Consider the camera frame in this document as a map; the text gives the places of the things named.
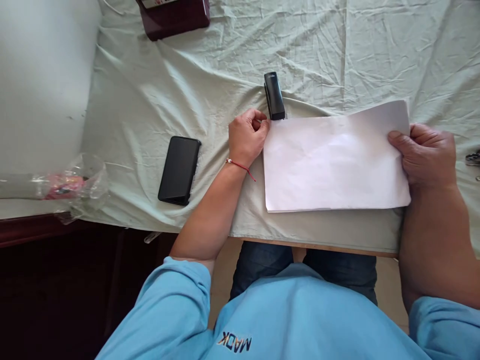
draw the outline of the jeans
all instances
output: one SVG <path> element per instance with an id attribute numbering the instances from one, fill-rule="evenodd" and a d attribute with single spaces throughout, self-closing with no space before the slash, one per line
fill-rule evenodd
<path id="1" fill-rule="evenodd" d="M 294 262 L 292 248 L 244 241 L 236 263 L 230 300 L 260 278 L 275 276 Z M 303 263 L 324 280 L 365 295 L 377 305 L 377 258 L 344 252 L 308 249 Z"/>

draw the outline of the smartphone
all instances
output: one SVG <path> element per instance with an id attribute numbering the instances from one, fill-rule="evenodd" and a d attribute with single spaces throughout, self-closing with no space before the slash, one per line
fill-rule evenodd
<path id="1" fill-rule="evenodd" d="M 158 200 L 186 206 L 194 180 L 202 143 L 189 137 L 172 136 L 166 153 Z"/>

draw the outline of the black stapler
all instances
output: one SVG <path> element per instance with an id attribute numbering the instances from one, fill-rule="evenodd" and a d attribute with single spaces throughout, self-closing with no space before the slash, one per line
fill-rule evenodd
<path id="1" fill-rule="evenodd" d="M 265 95 L 270 119 L 285 119 L 284 99 L 282 98 L 282 92 L 280 91 L 280 83 L 277 73 L 275 71 L 269 72 L 263 77 L 265 78 Z"/>

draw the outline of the person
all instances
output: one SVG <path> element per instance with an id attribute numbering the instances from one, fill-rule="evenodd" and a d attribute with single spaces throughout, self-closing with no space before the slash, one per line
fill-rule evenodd
<path id="1" fill-rule="evenodd" d="M 249 109 L 229 125 L 229 157 L 249 168 L 270 120 Z M 480 267 L 456 181 L 450 133 L 391 132 L 411 204 L 399 250 L 410 336 L 377 306 L 375 258 L 244 242 L 231 300 L 207 328 L 215 260 L 247 171 L 226 163 L 147 278 L 98 359 L 480 359 Z"/>

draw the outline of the clear plastic bag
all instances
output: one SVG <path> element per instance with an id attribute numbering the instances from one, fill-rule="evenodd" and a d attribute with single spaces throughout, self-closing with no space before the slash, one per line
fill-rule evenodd
<path id="1" fill-rule="evenodd" d="M 69 212 L 62 209 L 58 218 L 69 224 L 100 209 L 109 197 L 108 186 L 105 163 L 81 153 L 61 172 L 0 174 L 0 199 L 59 200 Z"/>

